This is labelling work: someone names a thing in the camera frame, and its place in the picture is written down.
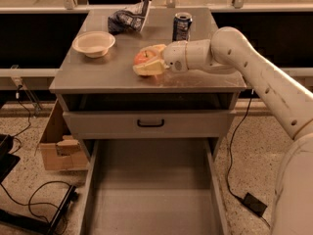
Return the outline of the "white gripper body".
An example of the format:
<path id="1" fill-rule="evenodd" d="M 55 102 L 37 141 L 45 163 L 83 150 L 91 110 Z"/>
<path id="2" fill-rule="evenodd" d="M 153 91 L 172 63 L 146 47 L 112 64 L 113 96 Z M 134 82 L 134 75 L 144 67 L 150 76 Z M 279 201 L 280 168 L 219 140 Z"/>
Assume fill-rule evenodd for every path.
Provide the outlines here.
<path id="1" fill-rule="evenodd" d="M 187 71 L 186 41 L 175 41 L 163 50 L 163 59 L 172 71 Z"/>

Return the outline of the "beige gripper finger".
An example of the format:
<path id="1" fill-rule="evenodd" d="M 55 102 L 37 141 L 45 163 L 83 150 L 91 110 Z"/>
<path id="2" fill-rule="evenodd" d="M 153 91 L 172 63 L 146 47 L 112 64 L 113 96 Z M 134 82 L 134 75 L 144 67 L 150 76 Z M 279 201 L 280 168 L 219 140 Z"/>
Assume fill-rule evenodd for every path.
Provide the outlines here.
<path id="1" fill-rule="evenodd" d="M 152 76 L 165 72 L 168 65 L 162 59 L 147 61 L 133 66 L 133 70 L 137 75 Z"/>
<path id="2" fill-rule="evenodd" d="M 143 57 L 160 57 L 164 49 L 165 49 L 164 44 L 151 45 L 142 48 L 139 51 L 139 54 Z"/>

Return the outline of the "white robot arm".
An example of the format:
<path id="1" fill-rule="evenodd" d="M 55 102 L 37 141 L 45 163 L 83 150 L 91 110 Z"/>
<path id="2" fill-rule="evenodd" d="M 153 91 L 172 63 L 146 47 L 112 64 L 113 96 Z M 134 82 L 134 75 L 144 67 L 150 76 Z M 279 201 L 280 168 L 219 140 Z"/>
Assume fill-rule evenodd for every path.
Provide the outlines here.
<path id="1" fill-rule="evenodd" d="M 234 68 L 241 73 L 293 143 L 275 186 L 271 235 L 313 235 L 313 93 L 261 56 L 233 27 L 211 38 L 145 47 L 134 58 L 136 74 Z"/>

